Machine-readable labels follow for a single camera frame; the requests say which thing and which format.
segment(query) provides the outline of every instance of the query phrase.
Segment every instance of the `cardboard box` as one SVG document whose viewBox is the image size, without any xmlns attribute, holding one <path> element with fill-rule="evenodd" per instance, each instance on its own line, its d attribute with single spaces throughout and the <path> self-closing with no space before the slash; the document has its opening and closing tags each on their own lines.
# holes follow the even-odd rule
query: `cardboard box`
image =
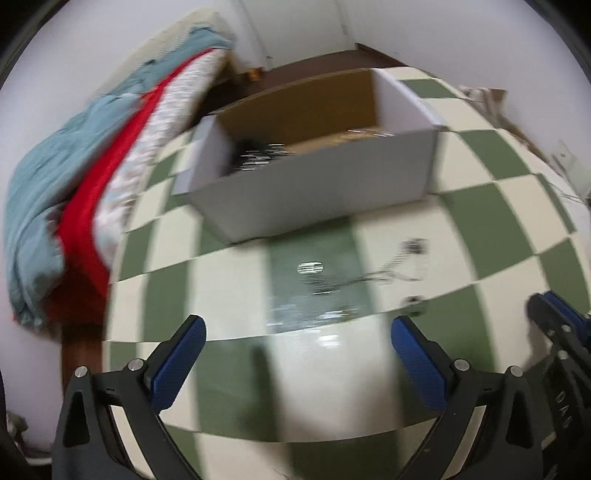
<svg viewBox="0 0 591 480">
<path fill-rule="evenodd" d="M 427 193 L 442 121 L 380 69 L 312 77 L 240 100 L 202 119 L 191 168 L 174 192 L 231 242 L 268 237 Z M 395 134 L 333 144 L 352 128 Z M 225 176 L 235 142 L 297 154 Z"/>
</svg>

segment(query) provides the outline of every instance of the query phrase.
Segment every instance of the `checkered floor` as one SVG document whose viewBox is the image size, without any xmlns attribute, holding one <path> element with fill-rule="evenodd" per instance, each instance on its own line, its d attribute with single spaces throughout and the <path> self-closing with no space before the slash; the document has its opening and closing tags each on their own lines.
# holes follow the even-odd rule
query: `checkered floor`
<svg viewBox="0 0 591 480">
<path fill-rule="evenodd" d="M 491 371 L 527 369 L 545 355 L 547 342 L 524 313 L 532 293 L 552 288 L 590 309 L 578 233 L 531 154 L 446 82 L 410 67 L 387 71 L 449 129 L 423 202 L 230 246 L 170 194 L 199 142 L 192 132 L 147 173 L 112 274 L 105 368 L 145 358 L 190 313 L 205 319 L 206 346 L 161 417 L 207 480 L 393 478 L 434 415 L 389 344 L 406 297 L 424 298 L 414 320 L 429 339 Z M 428 242 L 422 281 L 366 281 L 313 296 L 297 272 L 317 261 L 328 275 L 356 278 L 411 238 Z M 345 322 L 269 327 L 343 310 Z M 116 415 L 137 468 L 149 474 Z"/>
</svg>

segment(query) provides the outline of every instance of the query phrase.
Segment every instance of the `bed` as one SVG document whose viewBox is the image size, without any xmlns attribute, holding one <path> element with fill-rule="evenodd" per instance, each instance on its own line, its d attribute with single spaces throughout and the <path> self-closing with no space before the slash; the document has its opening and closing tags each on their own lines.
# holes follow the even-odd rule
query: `bed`
<svg viewBox="0 0 591 480">
<path fill-rule="evenodd" d="M 9 291 L 19 323 L 43 330 L 51 322 L 103 322 L 115 249 L 142 174 L 162 147 L 187 129 L 208 90 L 235 77 L 232 44 L 217 12 L 200 9 L 186 16 L 135 52 L 86 111 L 25 156 L 7 202 Z M 101 114 L 115 117 L 108 108 L 119 115 L 117 125 L 108 132 L 104 126 L 89 128 Z M 80 146 L 73 135 L 63 138 L 72 128 L 93 141 L 99 134 L 104 138 Z M 50 150 L 68 154 L 56 158 Z M 44 176 L 52 162 L 53 170 L 67 170 L 67 181 L 62 174 Z M 26 184 L 43 181 L 41 200 L 25 218 Z M 27 257 L 35 255 L 49 260 L 36 258 L 41 266 L 31 273 L 33 259 Z"/>
</svg>

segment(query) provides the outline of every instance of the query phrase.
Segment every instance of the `white floor tile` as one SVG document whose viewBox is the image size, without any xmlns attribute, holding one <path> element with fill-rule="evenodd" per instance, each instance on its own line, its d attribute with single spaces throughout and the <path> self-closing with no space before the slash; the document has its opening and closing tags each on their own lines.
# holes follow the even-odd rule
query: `white floor tile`
<svg viewBox="0 0 591 480">
<path fill-rule="evenodd" d="M 568 237 L 560 215 L 535 176 L 501 180 L 498 187 L 535 253 L 544 252 Z"/>
<path fill-rule="evenodd" d="M 158 157 L 156 157 L 156 162 L 160 162 L 160 161 L 164 160 L 165 158 L 168 158 L 170 155 L 175 153 L 177 150 L 181 149 L 183 146 L 188 144 L 191 141 L 192 135 L 193 135 L 193 131 L 189 130 L 189 131 L 179 135 L 174 140 L 171 140 L 170 142 L 168 142 L 165 146 L 163 146 L 162 150 L 160 150 Z"/>
<path fill-rule="evenodd" d="M 525 314 L 525 302 L 548 290 L 538 257 L 486 277 L 476 289 L 491 339 L 495 365 L 504 372 L 511 365 L 529 368 L 546 355 L 550 345 Z"/>
<path fill-rule="evenodd" d="M 166 204 L 172 181 L 173 179 L 161 181 L 138 196 L 129 221 L 129 230 L 144 226 L 160 215 Z"/>
<path fill-rule="evenodd" d="M 199 417 L 197 415 L 197 390 L 195 373 L 191 371 L 183 386 L 174 399 L 173 405 L 160 412 L 160 419 L 166 425 L 196 432 L 199 430 Z"/>
<path fill-rule="evenodd" d="M 166 212 L 154 222 L 148 246 L 148 271 L 178 264 L 194 257 L 201 219 L 190 206 Z"/>
<path fill-rule="evenodd" d="M 480 428 L 485 411 L 486 407 L 484 406 L 476 407 L 474 409 L 472 417 L 470 418 L 470 422 L 466 428 L 466 433 L 464 434 L 460 445 L 457 447 L 456 454 L 453 456 L 452 461 L 449 463 L 445 473 L 443 474 L 443 480 L 446 478 L 452 478 L 454 475 L 457 475 L 460 470 L 462 470 L 462 467 L 464 466 L 464 463 L 466 462 L 466 459 L 468 458 L 472 448 L 472 444 L 474 443 L 476 435 L 478 434 L 478 429 Z"/>
<path fill-rule="evenodd" d="M 139 341 L 139 329 L 144 319 L 144 295 L 147 281 L 146 275 L 138 275 L 111 285 L 105 340 Z"/>
<path fill-rule="evenodd" d="M 265 335 L 269 308 L 267 249 L 252 241 L 190 264 L 189 311 L 207 324 L 207 340 Z"/>
<path fill-rule="evenodd" d="M 138 442 L 135 440 L 133 432 L 131 431 L 131 426 L 129 425 L 129 421 L 125 415 L 125 410 L 123 410 L 123 407 L 114 406 L 111 407 L 111 410 L 113 411 L 115 424 L 117 425 L 119 435 L 121 435 L 121 440 L 123 441 L 123 445 L 127 451 L 127 455 L 129 456 L 129 460 L 131 460 L 132 465 L 138 472 L 147 478 L 154 478 L 154 474 L 152 473 L 152 470 L 148 465 L 142 450 L 139 448 Z"/>
<path fill-rule="evenodd" d="M 281 438 L 321 442 L 402 425 L 388 326 L 381 315 L 269 338 Z"/>
<path fill-rule="evenodd" d="M 173 168 L 170 171 L 171 174 L 185 171 L 192 165 L 195 150 L 200 142 L 202 140 L 193 141 L 184 147 L 182 152 L 179 152 L 177 158 L 174 160 Z"/>
<path fill-rule="evenodd" d="M 431 78 L 425 72 L 415 69 L 413 67 L 390 67 L 389 69 L 383 69 L 388 75 L 397 80 L 420 80 Z"/>
<path fill-rule="evenodd" d="M 423 100 L 433 108 L 456 132 L 465 130 L 492 130 L 493 126 L 467 102 L 459 98 L 430 98 Z"/>
<path fill-rule="evenodd" d="M 431 427 L 435 423 L 435 419 L 416 423 L 410 427 L 396 430 L 397 434 L 397 455 L 398 462 L 400 465 L 405 465 L 414 452 L 421 446 L 424 438 L 431 430 Z"/>
<path fill-rule="evenodd" d="M 197 434 L 207 480 L 285 480 L 291 478 L 287 445 Z"/>
<path fill-rule="evenodd" d="M 138 358 L 146 360 L 152 352 L 156 350 L 156 347 L 160 342 L 140 342 L 137 344 Z"/>
<path fill-rule="evenodd" d="M 427 254 L 413 255 L 398 271 L 424 272 L 422 281 L 368 282 L 379 312 L 401 307 L 408 296 L 433 298 L 469 285 L 476 279 L 472 260 L 447 210 L 435 196 L 421 202 L 389 207 L 353 218 L 353 231 L 364 270 L 382 268 L 413 238 L 427 240 Z M 422 270 L 413 265 L 422 266 Z"/>
<path fill-rule="evenodd" d="M 439 136 L 439 150 L 435 165 L 437 192 L 466 189 L 490 183 L 492 178 L 472 149 L 455 132 L 443 132 Z"/>
</svg>

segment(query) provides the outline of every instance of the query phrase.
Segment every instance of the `light blue blanket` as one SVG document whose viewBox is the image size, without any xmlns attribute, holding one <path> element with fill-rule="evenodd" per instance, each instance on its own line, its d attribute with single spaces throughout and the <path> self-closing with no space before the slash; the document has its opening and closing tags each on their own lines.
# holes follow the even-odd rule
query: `light blue blanket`
<svg viewBox="0 0 591 480">
<path fill-rule="evenodd" d="M 146 62 L 20 161 L 8 186 L 4 220 L 8 294 L 20 324 L 34 329 L 44 326 L 42 300 L 64 274 L 64 256 L 56 238 L 63 206 L 139 109 L 139 94 L 198 52 L 231 45 L 209 28 L 196 28 L 178 49 Z"/>
</svg>

